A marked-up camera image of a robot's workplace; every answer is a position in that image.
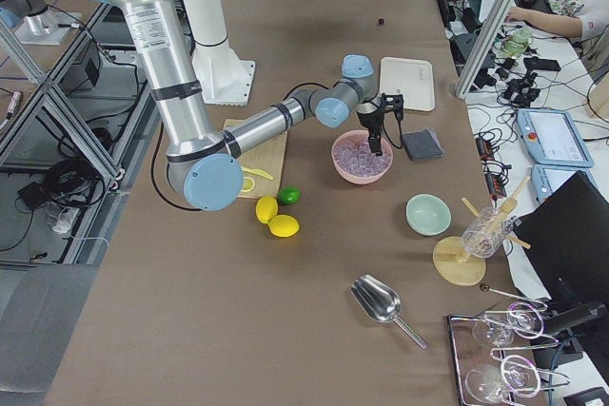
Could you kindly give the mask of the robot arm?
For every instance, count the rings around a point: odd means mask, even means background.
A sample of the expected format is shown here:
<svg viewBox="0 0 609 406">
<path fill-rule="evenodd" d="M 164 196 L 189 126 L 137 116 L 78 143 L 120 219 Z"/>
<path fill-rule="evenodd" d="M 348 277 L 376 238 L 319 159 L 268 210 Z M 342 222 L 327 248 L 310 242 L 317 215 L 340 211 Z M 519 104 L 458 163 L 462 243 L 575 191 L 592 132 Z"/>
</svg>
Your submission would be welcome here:
<svg viewBox="0 0 609 406">
<path fill-rule="evenodd" d="M 309 117 L 335 128 L 357 113 L 368 129 L 384 110 L 370 60 L 347 55 L 342 79 L 329 89 L 289 96 L 224 131 L 207 117 L 205 96 L 248 73 L 227 42 L 220 0 L 96 0 L 119 8 L 144 65 L 150 94 L 167 135 L 167 180 L 186 201 L 215 211 L 233 203 L 243 187 L 238 157 Z"/>
<path fill-rule="evenodd" d="M 68 33 L 45 0 L 1 0 L 1 20 L 25 45 L 59 46 Z"/>
</svg>

